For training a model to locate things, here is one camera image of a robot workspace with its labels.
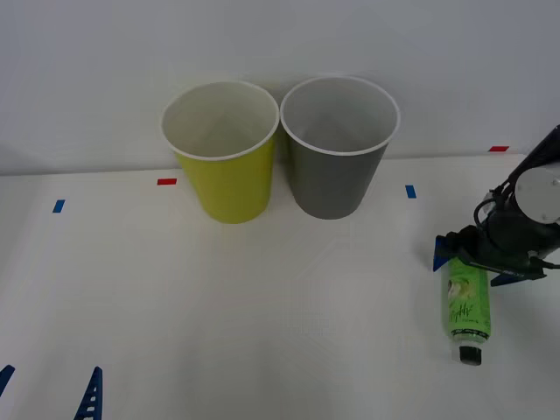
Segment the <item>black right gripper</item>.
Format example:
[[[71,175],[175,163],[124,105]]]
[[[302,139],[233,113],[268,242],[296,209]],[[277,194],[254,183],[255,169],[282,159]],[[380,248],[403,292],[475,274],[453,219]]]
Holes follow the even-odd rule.
[[[490,282],[492,287],[546,277],[544,270],[527,257],[517,258],[499,250],[475,226],[436,236],[432,271],[437,272],[452,259],[496,274]]]

